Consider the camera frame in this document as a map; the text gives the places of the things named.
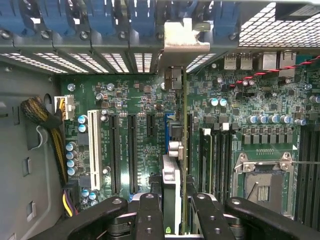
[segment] motherboard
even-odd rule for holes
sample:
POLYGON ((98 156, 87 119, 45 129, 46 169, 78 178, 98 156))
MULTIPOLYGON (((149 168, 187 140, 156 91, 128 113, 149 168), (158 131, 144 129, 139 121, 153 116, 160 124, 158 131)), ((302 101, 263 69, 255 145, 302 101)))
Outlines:
MULTIPOLYGON (((301 131, 318 121, 320 72, 301 67, 290 77, 271 73, 238 81, 254 71, 220 62, 187 76, 187 173, 198 192, 222 203, 243 197, 293 219, 301 131)), ((74 100, 64 133, 81 208, 149 192, 149 178, 161 173, 168 153, 168 122, 175 120, 180 96, 158 75, 59 80, 62 95, 74 100), (100 157, 92 162, 91 155, 100 157)))

